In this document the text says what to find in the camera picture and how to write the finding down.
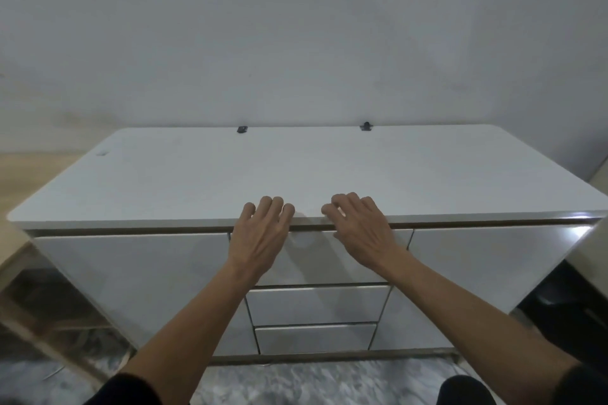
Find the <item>white glossy cabinet door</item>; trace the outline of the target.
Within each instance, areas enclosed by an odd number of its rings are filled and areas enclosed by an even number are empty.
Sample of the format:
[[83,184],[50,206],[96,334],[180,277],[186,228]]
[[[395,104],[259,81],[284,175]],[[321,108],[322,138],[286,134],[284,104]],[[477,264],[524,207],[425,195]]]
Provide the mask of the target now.
[[39,237],[34,245],[139,349],[221,269],[229,235]]
[[[561,263],[592,226],[417,229],[408,244],[421,263],[508,314]],[[390,292],[370,350],[453,348],[399,290]]]

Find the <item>black trouser leg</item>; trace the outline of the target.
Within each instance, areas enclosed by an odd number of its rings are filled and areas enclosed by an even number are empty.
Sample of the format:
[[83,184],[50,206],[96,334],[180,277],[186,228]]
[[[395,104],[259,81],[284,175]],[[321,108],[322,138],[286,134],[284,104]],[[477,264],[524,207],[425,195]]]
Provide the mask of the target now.
[[497,405],[497,402],[478,379],[456,375],[442,383],[436,405]]

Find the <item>black sleeve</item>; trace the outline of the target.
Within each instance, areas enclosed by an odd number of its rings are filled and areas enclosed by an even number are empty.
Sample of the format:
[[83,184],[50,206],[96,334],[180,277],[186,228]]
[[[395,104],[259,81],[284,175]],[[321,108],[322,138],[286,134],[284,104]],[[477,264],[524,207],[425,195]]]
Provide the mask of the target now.
[[608,405],[608,378],[579,364],[559,381],[550,405]]
[[162,405],[162,402],[145,380],[119,373],[82,405]]

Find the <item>person's right hand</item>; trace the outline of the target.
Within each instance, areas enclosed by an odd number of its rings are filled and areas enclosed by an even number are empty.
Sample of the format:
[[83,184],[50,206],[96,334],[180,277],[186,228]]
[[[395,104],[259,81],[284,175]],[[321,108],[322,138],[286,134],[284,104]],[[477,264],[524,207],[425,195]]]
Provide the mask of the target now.
[[363,211],[358,195],[358,217],[355,220],[331,221],[331,203],[323,205],[321,212],[335,226],[336,231],[347,233],[346,251],[361,265],[382,278],[390,280],[390,272],[407,249],[401,245],[381,212],[381,222],[369,222],[360,213]]

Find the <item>white sideboard cabinet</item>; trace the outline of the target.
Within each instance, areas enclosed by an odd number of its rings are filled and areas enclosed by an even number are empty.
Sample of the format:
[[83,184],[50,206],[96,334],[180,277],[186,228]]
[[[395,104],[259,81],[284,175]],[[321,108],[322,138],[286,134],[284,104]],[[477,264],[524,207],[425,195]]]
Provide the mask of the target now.
[[[422,125],[374,126],[370,132],[356,127],[249,127],[245,134],[235,127],[127,128],[43,181],[7,219],[33,242],[39,237],[224,232],[230,239],[244,203],[281,196],[295,206],[291,239],[303,246],[313,239],[305,232],[327,232],[335,239],[335,228],[321,207],[332,195],[349,192],[372,197],[406,247],[417,229],[593,228],[608,215],[607,195],[501,128]],[[253,290],[372,285],[394,289],[387,282],[263,286],[259,280]],[[377,328],[379,320],[363,323]],[[245,299],[214,358],[261,361],[454,351],[370,350],[375,331],[364,351],[268,356],[260,353],[256,328]]]

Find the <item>black object under furniture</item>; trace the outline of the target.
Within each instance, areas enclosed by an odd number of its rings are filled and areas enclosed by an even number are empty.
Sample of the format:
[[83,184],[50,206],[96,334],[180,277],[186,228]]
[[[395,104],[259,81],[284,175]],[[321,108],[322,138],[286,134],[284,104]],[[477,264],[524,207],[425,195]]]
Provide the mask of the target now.
[[608,378],[608,298],[566,260],[517,306],[552,344]]

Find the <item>wooden frame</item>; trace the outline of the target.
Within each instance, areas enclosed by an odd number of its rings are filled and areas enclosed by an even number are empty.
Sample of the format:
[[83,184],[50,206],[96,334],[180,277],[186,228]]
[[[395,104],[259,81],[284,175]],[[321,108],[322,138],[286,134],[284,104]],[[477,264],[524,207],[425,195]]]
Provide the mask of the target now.
[[56,361],[71,373],[99,389],[135,353],[126,343],[115,367],[101,368],[101,355],[85,353],[90,334],[117,334],[99,310],[65,280],[34,286],[20,283],[39,258],[32,244],[0,244],[0,332],[4,329],[37,353]]

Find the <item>medium white glossy drawer front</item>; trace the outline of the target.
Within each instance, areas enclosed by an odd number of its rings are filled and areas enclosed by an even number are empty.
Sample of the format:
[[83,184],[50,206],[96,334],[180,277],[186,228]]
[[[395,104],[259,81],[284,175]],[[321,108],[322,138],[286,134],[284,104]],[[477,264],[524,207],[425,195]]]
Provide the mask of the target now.
[[388,285],[274,288],[250,291],[247,305],[256,327],[377,322]]

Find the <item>tall white glossy drawer front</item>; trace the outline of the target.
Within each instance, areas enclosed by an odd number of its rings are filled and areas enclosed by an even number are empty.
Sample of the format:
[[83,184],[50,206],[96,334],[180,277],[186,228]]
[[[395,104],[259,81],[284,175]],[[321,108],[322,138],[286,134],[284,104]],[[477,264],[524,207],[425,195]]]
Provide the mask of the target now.
[[407,250],[407,254],[391,270],[390,280],[386,280],[356,261],[340,241],[329,239],[327,232],[305,232],[305,236],[308,235],[312,235],[313,239],[305,240],[300,246],[292,242],[291,233],[288,233],[273,265],[259,279],[263,281],[263,286],[396,283],[407,276],[408,267],[415,263]]

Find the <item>person's right forearm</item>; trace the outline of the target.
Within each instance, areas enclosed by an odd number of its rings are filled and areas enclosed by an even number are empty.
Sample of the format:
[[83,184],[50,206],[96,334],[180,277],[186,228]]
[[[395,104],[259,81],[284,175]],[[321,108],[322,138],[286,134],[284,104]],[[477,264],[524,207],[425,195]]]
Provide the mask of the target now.
[[580,362],[394,246],[377,272],[410,299],[506,405],[549,405]]

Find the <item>person's left forearm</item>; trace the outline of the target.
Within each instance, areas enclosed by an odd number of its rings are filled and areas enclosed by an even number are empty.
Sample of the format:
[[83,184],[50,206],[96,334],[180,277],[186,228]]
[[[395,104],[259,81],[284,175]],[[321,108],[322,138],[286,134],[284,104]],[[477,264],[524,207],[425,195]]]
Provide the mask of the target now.
[[229,258],[209,283],[122,369],[161,405],[188,405],[224,332],[272,259]]

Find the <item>small white glossy drawer front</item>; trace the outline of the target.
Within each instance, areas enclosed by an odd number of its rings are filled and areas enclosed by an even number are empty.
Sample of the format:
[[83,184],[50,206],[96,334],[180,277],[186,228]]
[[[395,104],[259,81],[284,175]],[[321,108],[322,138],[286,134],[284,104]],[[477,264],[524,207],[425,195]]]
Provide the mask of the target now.
[[258,327],[261,355],[302,355],[368,350],[375,323]]

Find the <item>person's left hand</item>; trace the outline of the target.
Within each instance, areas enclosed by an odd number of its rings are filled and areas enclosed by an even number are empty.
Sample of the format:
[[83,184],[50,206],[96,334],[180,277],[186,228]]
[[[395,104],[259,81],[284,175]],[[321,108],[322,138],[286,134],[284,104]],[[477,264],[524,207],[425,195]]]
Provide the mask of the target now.
[[256,204],[255,214],[244,223],[237,220],[231,233],[229,266],[239,277],[254,286],[273,265],[287,239],[295,208],[285,203],[280,222],[268,222],[272,197],[264,196]]

